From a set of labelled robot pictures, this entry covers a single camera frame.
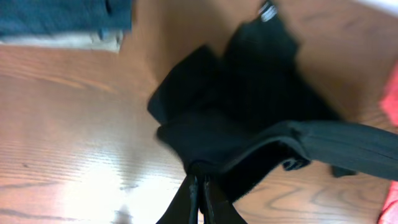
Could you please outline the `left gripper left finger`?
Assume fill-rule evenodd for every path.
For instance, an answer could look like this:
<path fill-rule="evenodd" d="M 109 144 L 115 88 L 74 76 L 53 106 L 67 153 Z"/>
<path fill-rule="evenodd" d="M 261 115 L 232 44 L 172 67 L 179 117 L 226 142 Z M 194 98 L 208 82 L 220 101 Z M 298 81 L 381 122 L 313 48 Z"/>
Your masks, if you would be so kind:
<path fill-rule="evenodd" d="M 199 184 L 194 175 L 187 175 L 157 224 L 197 224 Z"/>

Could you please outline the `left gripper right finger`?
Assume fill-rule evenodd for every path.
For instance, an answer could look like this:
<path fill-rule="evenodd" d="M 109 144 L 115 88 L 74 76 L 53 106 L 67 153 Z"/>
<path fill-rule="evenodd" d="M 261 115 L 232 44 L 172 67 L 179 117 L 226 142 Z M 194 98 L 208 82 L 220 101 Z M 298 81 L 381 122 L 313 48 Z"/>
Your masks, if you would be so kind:
<path fill-rule="evenodd" d="M 203 214 L 205 224 L 247 224 L 210 177 L 205 177 L 203 186 Z"/>

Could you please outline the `black t-shirt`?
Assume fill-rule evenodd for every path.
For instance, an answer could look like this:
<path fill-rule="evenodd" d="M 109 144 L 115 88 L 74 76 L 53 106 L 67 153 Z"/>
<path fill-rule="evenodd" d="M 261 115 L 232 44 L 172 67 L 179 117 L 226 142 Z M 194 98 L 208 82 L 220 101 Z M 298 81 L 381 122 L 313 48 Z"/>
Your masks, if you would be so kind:
<path fill-rule="evenodd" d="M 347 123 L 297 70 L 298 44 L 265 1 L 222 57 L 201 46 L 179 62 L 148 102 L 157 137 L 189 174 L 212 175 L 234 202 L 277 166 L 312 161 L 333 175 L 397 179 L 397 135 Z"/>

